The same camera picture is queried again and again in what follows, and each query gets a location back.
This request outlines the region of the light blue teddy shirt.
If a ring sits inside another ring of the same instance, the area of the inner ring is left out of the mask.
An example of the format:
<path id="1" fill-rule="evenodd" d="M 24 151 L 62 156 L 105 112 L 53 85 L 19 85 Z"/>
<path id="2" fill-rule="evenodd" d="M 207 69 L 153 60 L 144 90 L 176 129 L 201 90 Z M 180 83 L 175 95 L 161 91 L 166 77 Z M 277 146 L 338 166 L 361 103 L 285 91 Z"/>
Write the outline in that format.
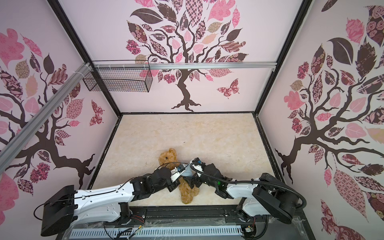
<path id="1" fill-rule="evenodd" d="M 191 169 L 189 164 L 180 164 L 178 166 L 178 172 L 181 174 L 183 177 L 192 177 L 195 172 Z"/>

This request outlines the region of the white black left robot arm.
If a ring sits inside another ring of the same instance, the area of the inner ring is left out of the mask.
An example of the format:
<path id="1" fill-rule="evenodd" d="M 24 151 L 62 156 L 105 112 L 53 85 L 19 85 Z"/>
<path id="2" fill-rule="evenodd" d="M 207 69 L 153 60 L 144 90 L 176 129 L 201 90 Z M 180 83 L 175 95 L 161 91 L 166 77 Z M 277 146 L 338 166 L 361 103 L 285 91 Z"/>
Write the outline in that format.
<path id="1" fill-rule="evenodd" d="M 77 224 L 128 218 L 130 202 L 147 199 L 163 189 L 172 192 L 184 170 L 160 168 L 123 184 L 95 190 L 65 186 L 43 204 L 41 236 L 57 235 Z"/>

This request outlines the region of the brown plush teddy bear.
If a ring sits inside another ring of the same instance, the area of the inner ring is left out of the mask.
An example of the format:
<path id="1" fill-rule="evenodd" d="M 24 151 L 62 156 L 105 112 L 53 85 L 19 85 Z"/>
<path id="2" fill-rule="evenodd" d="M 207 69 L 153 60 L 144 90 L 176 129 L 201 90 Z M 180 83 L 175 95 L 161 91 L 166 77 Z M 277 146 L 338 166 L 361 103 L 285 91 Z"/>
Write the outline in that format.
<path id="1" fill-rule="evenodd" d="M 158 162 L 160 164 L 160 167 L 168 168 L 170 170 L 173 170 L 175 167 L 180 165 L 177 158 L 177 151 L 173 148 L 169 148 L 168 151 L 161 153 L 158 158 Z M 183 177 L 180 177 L 179 180 L 181 183 L 179 185 L 181 201 L 185 205 L 190 204 L 193 201 L 193 198 L 199 194 L 200 190 L 198 187 L 191 188 L 188 182 L 186 182 Z"/>

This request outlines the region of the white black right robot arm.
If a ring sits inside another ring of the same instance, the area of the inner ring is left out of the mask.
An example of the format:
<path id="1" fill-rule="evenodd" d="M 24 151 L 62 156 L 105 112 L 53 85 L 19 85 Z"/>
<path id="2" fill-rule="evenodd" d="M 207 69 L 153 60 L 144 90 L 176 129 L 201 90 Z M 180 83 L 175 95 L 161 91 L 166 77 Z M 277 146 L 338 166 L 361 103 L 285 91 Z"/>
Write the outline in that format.
<path id="1" fill-rule="evenodd" d="M 225 177 L 214 164 L 207 165 L 199 159 L 191 161 L 189 168 L 195 173 L 194 185 L 210 186 L 223 199 L 241 199 L 238 210 L 241 217 L 269 215 L 291 224 L 295 212 L 307 205 L 300 193 L 268 173 L 255 180 L 239 181 Z"/>

